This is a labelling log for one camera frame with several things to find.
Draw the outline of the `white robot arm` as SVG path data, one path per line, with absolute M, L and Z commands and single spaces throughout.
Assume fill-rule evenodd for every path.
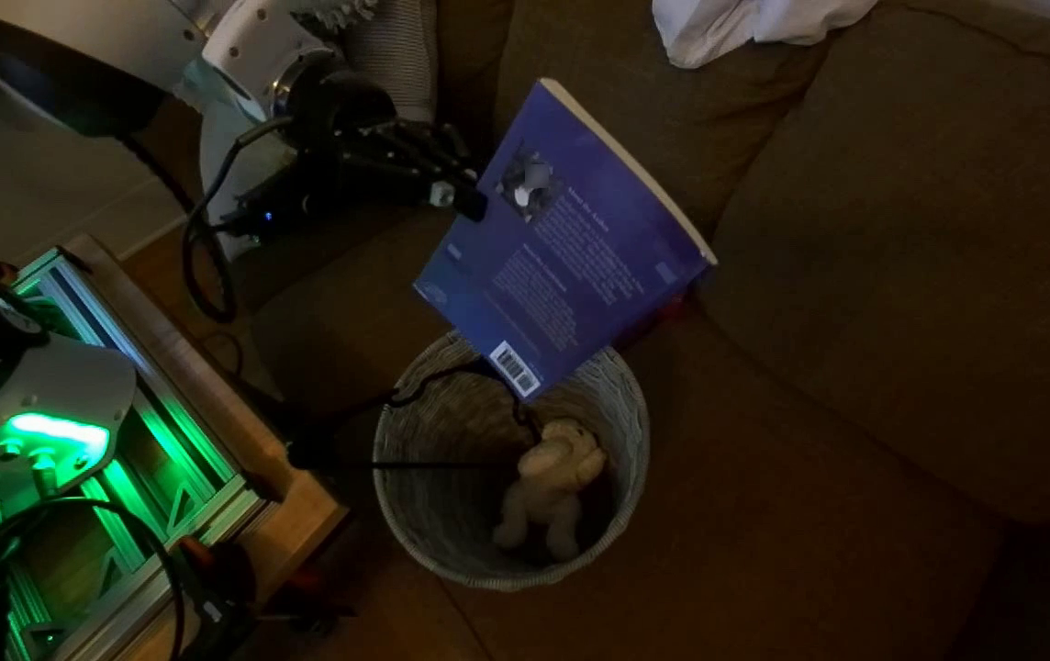
M 434 0 L 0 0 L 0 82 L 85 137 L 161 100 L 239 110 L 293 154 L 242 184 L 222 234 L 273 234 L 328 199 L 481 211 L 434 125 Z

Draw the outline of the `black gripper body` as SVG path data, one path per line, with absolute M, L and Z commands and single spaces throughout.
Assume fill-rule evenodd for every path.
M 453 206 L 450 165 L 374 84 L 303 73 L 278 97 L 278 122 L 293 160 L 237 195 L 223 234 L 278 234 L 349 202 Z

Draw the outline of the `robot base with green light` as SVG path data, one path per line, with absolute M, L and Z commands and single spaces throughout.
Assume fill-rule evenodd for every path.
M 217 661 L 245 623 L 184 531 L 233 463 L 177 405 L 164 405 L 117 345 L 58 329 L 13 290 L 0 264 L 0 661 L 13 635 L 13 558 L 71 510 L 115 523 L 127 551 L 150 551 L 171 580 L 171 661 Z

